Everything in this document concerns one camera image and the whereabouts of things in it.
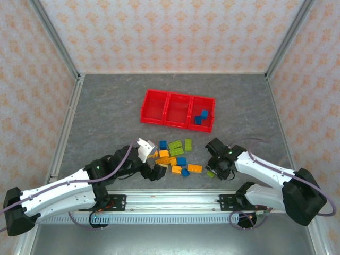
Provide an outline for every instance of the green lego brick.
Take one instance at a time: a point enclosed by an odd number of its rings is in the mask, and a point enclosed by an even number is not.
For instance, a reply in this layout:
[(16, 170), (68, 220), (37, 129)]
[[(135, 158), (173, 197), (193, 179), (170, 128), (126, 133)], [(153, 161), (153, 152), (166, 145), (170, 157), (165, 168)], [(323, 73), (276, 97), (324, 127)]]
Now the green lego brick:
[(183, 151), (183, 148), (180, 147), (180, 148), (176, 148), (176, 149), (173, 149), (173, 150), (170, 150), (170, 155), (173, 157), (173, 156), (177, 156), (177, 155), (180, 155), (180, 154), (183, 154), (184, 151)]
[(182, 146), (182, 142), (180, 140), (178, 140), (178, 141), (169, 143), (168, 146), (169, 146), (170, 150), (176, 149), (176, 148), (179, 148), (179, 147)]
[(192, 140), (191, 140), (191, 138), (185, 138), (184, 150), (186, 150), (186, 151), (192, 150)]
[(210, 177), (210, 178), (214, 178), (215, 177), (215, 174), (211, 171), (208, 171), (207, 172), (207, 175)]

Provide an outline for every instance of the blue lego brick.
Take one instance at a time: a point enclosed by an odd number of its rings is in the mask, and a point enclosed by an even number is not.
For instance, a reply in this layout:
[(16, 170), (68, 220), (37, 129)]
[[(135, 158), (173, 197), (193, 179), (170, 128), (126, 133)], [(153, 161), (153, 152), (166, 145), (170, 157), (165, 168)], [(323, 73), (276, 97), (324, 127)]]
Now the blue lego brick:
[(177, 158), (177, 166), (186, 166), (186, 158)]
[(195, 124), (196, 125), (202, 125), (202, 117), (201, 116), (195, 116)]
[(190, 175), (190, 173), (186, 168), (182, 169), (182, 176), (188, 177), (189, 175)]
[(160, 142), (159, 142), (159, 149), (160, 149), (160, 150), (166, 150), (166, 149), (167, 149), (167, 143), (166, 143), (166, 141), (160, 141)]
[(202, 110), (201, 117), (202, 117), (202, 120), (206, 120), (208, 118), (208, 111)]

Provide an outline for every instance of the black bracket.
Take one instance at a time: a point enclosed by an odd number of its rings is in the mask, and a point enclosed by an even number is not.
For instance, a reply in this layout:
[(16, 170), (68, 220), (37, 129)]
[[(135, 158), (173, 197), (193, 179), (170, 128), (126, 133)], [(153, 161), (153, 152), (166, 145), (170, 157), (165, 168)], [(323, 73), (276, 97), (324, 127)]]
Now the black bracket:
[(236, 194), (221, 194), (217, 202), (220, 204), (221, 211), (264, 211), (266, 206), (253, 206), (252, 204), (240, 205)]
[(126, 195), (110, 195), (112, 207), (105, 208), (105, 211), (125, 211)]

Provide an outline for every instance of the cable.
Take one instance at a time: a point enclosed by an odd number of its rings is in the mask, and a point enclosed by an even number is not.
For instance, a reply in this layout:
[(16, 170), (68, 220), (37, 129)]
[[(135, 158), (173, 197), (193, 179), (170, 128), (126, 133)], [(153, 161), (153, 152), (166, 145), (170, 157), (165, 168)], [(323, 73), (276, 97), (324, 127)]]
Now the cable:
[(11, 204), (10, 206), (7, 206), (6, 208), (4, 208), (4, 209), (2, 209), (2, 210), (0, 211), (0, 215), (3, 214), (3, 213), (5, 213), (6, 211), (12, 209), (13, 207), (16, 207), (16, 206), (18, 206), (18, 205), (21, 205), (22, 203), (24, 203), (24, 202), (26, 202), (26, 201), (28, 201), (28, 200), (32, 200), (33, 198), (35, 198), (35, 197), (37, 197), (37, 196), (39, 196), (39, 195), (41, 195), (41, 194), (44, 194), (44, 193), (47, 192), (47, 191), (53, 190), (53, 189), (55, 189), (55, 188), (57, 188), (57, 187), (64, 186), (64, 185), (69, 185), (70, 183), (82, 183), (82, 182), (96, 183), (96, 182), (101, 182), (101, 181), (104, 181), (104, 180), (106, 180), (106, 179), (112, 177), (116, 172), (118, 172), (118, 170), (122, 167), (122, 165), (124, 164), (124, 162), (125, 162), (126, 159), (128, 158), (128, 156), (129, 156), (129, 154), (130, 154), (130, 151), (131, 151), (132, 146), (133, 146), (134, 143), (135, 143), (135, 141), (131, 142), (131, 144), (130, 144), (129, 148), (127, 149), (127, 152), (126, 152), (126, 154), (124, 155), (122, 161), (118, 164), (118, 166), (117, 166), (110, 174), (108, 174), (108, 175), (106, 175), (106, 176), (104, 176), (104, 177), (102, 177), (102, 178), (93, 179), (93, 180), (89, 180), (89, 179), (87, 179), (87, 180), (71, 180), (71, 181), (67, 181), (67, 182), (62, 182), (62, 183), (55, 184), (55, 185), (53, 185), (53, 186), (51, 186), (51, 187), (49, 187), (49, 188), (47, 188), (47, 189), (44, 189), (44, 190), (42, 190), (42, 191), (39, 191), (39, 192), (37, 192), (37, 193), (35, 193), (35, 194), (33, 194), (33, 195), (27, 197), (27, 198), (24, 198), (24, 199), (22, 199), (22, 200), (20, 200), (20, 201), (18, 201), (18, 202), (15, 202), (15, 203)]
[(254, 144), (258, 143), (258, 142), (265, 142), (265, 143), (268, 143), (267, 141), (263, 141), (263, 140), (262, 140), (262, 141), (252, 142), (252, 143), (250, 144), (249, 149), (248, 149), (248, 154), (249, 154), (249, 157), (250, 157), (255, 163), (257, 163), (257, 164), (259, 164), (259, 165), (261, 165), (261, 166), (264, 166), (264, 167), (266, 167), (266, 168), (269, 169), (269, 170), (273, 170), (273, 171), (275, 171), (276, 173), (280, 173), (280, 174), (286, 175), (286, 176), (288, 176), (288, 177), (290, 177), (290, 178), (293, 178), (293, 179), (295, 179), (295, 180), (297, 180), (297, 181), (300, 181), (300, 182), (302, 182), (302, 183), (308, 185), (309, 187), (315, 189), (315, 190), (318, 191), (320, 194), (322, 194), (322, 195), (329, 201), (329, 203), (331, 204), (331, 206), (332, 206), (332, 208), (333, 208), (333, 211), (332, 211), (331, 213), (329, 213), (329, 214), (321, 214), (321, 213), (318, 213), (318, 214), (317, 214), (318, 216), (331, 217), (331, 216), (334, 216), (334, 215), (336, 214), (337, 209), (336, 209), (336, 205), (335, 205), (333, 199), (330, 197), (330, 195), (328, 195), (328, 194), (327, 194), (326, 192), (324, 192), (322, 189), (320, 189), (319, 187), (315, 186), (314, 184), (312, 184), (312, 183), (310, 183), (310, 182), (308, 182), (308, 181), (306, 181), (306, 180), (304, 180), (304, 179), (302, 179), (302, 178), (299, 178), (299, 177), (297, 177), (297, 176), (295, 176), (295, 175), (292, 175), (292, 174), (289, 174), (289, 173), (286, 173), (286, 172), (282, 172), (282, 171), (280, 171), (280, 170), (278, 170), (278, 169), (276, 169), (276, 168), (274, 168), (274, 167), (268, 166), (268, 165), (266, 165), (265, 163), (262, 163), (262, 162), (256, 160), (256, 159), (254, 158), (254, 155), (253, 155), (252, 152), (251, 152), (251, 149), (252, 149), (252, 146), (253, 146)]

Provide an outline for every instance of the wallpaper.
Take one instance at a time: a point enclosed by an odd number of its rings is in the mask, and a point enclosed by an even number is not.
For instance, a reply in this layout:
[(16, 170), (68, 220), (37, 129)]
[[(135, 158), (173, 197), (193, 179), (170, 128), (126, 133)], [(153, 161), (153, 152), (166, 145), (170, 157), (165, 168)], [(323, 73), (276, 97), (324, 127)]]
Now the wallpaper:
[[(312, 171), (340, 208), (340, 7), (318, 0), (271, 80), (298, 167)], [(334, 254), (340, 213), (326, 219)]]
[(303, 0), (42, 0), (77, 69), (261, 72)]
[[(74, 79), (27, 0), (1, 1), (0, 16), (2, 205), (10, 188), (43, 185)], [(0, 233), (0, 253), (14, 254), (17, 241)]]

